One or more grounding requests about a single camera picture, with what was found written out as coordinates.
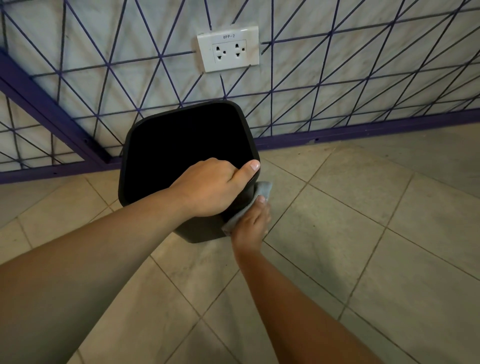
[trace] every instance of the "left hand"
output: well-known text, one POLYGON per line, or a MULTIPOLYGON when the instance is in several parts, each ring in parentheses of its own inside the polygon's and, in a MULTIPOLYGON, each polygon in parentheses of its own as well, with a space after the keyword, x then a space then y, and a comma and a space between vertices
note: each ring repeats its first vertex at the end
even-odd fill
POLYGON ((170 189, 183 198, 191 216, 212 216, 230 206, 259 168, 255 159, 238 170, 226 160, 209 158, 189 167, 170 189))

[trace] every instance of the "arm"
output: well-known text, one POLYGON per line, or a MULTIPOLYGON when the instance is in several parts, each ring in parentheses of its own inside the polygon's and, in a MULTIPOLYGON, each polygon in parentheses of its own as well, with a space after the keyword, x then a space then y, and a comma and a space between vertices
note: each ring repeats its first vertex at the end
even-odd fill
POLYGON ((381 363, 260 253, 269 221, 270 207, 260 196, 232 232, 232 246, 278 361, 381 363))
POLYGON ((0 266, 0 363, 65 363, 162 240, 225 210, 260 167, 211 158, 152 194, 0 266))

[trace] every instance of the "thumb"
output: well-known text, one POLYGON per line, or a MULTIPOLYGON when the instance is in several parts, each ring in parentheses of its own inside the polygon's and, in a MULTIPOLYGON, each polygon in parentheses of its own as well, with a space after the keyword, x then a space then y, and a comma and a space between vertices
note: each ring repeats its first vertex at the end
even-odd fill
POLYGON ((237 194, 239 194, 259 168, 260 162, 253 159, 245 163, 242 168, 236 171, 228 183, 230 183, 237 191, 237 194))

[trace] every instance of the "forearm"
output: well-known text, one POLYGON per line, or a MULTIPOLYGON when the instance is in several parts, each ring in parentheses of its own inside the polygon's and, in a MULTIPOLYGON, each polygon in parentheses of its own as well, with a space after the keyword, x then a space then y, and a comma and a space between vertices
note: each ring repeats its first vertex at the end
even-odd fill
POLYGON ((238 261, 281 363, 380 363, 260 253, 238 261))
POLYGON ((0 266, 0 362, 66 362, 189 217, 181 196, 163 190, 0 266))

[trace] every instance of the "black trash bin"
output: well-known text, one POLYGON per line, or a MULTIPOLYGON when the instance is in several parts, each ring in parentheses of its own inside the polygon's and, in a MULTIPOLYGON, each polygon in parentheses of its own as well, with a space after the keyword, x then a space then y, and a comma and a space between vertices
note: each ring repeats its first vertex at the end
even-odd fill
MULTIPOLYGON (((120 171, 119 200, 127 206, 170 185, 185 170, 208 158, 240 168, 260 160, 241 108, 231 101, 211 101, 152 115, 127 134, 120 171)), ((221 214, 192 218, 175 232, 191 243, 225 236, 221 226, 253 198, 258 170, 221 214)))

